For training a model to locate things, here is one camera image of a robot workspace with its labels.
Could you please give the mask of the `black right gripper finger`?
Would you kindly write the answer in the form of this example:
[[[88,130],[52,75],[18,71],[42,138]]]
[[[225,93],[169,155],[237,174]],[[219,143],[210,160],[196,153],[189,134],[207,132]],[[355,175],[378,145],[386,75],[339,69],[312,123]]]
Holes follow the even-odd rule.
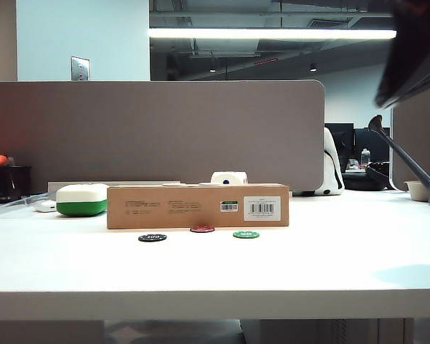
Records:
[[[429,66],[430,18],[415,18],[396,14],[394,19],[396,37],[391,42],[385,69],[399,66],[415,70],[421,65]],[[379,106],[379,86],[375,96],[375,104]]]
[[[379,107],[387,108],[430,88],[430,65],[415,70],[393,66],[385,69],[379,85]]]

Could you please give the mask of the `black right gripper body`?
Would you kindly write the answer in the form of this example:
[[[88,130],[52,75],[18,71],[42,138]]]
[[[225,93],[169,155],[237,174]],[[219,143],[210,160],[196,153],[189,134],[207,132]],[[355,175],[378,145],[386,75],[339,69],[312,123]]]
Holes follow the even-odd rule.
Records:
[[[430,18],[430,0],[369,1],[368,8],[415,18]]]

